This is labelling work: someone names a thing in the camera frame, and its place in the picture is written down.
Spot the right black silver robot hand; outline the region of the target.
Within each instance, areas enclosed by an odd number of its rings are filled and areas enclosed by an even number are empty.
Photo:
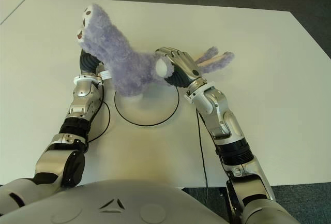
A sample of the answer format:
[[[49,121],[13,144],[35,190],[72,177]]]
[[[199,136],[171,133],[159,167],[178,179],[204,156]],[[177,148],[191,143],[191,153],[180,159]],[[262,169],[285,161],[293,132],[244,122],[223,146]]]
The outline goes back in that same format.
[[[173,72],[169,76],[165,76],[165,81],[170,85],[187,88],[202,76],[200,68],[186,52],[162,47],[156,50],[156,54],[161,55],[161,58],[165,58],[171,64]]]

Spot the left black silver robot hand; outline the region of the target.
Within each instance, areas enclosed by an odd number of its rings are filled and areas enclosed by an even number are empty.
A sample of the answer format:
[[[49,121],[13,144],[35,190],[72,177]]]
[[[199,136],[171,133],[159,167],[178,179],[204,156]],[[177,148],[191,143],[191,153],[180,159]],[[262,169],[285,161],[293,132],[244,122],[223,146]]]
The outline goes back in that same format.
[[[92,73],[97,74],[97,68],[103,65],[97,57],[92,56],[90,53],[81,50],[79,66],[81,73]]]

